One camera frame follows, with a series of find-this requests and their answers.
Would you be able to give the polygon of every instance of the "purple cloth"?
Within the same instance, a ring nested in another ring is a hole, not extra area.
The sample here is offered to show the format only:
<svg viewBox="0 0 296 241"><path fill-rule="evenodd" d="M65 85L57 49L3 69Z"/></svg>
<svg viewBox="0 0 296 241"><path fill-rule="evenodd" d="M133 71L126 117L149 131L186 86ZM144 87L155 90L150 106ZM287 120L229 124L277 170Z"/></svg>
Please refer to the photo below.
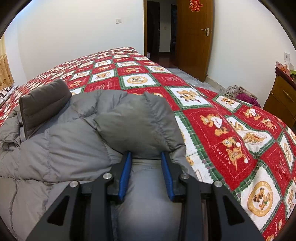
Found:
<svg viewBox="0 0 296 241"><path fill-rule="evenodd" d="M258 101L255 98L248 96L247 94L238 94L235 98L261 108Z"/></svg>

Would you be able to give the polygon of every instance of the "clothing pile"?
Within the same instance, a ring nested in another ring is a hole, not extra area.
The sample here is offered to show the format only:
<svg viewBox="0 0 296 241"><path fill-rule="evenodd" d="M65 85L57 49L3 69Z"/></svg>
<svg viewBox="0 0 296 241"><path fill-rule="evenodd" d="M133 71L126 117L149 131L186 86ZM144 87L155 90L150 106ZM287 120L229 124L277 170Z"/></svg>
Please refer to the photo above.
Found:
<svg viewBox="0 0 296 241"><path fill-rule="evenodd" d="M227 88L227 90L223 93L223 95L242 100L254 106L261 108L260 104L258 103L258 98L252 94L251 92L247 91L245 88L237 85L232 85Z"/></svg>

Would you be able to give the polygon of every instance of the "bed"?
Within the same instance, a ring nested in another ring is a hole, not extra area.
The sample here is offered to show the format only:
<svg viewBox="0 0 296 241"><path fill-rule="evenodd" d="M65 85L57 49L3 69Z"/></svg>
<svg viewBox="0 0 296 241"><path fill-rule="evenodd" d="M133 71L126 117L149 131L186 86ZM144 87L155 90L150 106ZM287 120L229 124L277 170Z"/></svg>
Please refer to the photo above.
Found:
<svg viewBox="0 0 296 241"><path fill-rule="evenodd" d="M296 203L296 135L280 119L191 86L133 48L122 47L65 62L20 86L0 109L0 126L19 97L57 78L72 95L104 89L165 98L197 178L222 181L265 240L283 229Z"/></svg>

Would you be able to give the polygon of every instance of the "dresser drawer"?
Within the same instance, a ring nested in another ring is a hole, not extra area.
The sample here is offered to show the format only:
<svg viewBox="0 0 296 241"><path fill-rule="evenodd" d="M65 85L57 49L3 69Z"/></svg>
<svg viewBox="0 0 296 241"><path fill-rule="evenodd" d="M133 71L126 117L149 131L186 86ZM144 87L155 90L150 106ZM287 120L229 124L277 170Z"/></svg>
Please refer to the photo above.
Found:
<svg viewBox="0 0 296 241"><path fill-rule="evenodd" d="M265 102L263 110L280 118L290 128L294 125L295 119L290 111L275 96L270 93L267 101Z"/></svg>
<svg viewBox="0 0 296 241"><path fill-rule="evenodd" d="M277 76L271 93L287 107L292 116L296 116L296 90L287 81Z"/></svg>

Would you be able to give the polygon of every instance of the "down jacket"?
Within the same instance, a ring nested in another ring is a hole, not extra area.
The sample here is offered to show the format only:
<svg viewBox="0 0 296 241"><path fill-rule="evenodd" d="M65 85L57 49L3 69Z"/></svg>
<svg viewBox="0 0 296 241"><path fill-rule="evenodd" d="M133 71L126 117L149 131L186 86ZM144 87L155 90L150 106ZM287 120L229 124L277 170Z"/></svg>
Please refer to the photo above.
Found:
<svg viewBox="0 0 296 241"><path fill-rule="evenodd" d="M169 104L145 93L97 90L71 97L61 80L20 100L0 128L0 217L23 241L70 181L95 180L133 153L127 195L112 208L118 240L177 240L160 152L194 176Z"/></svg>

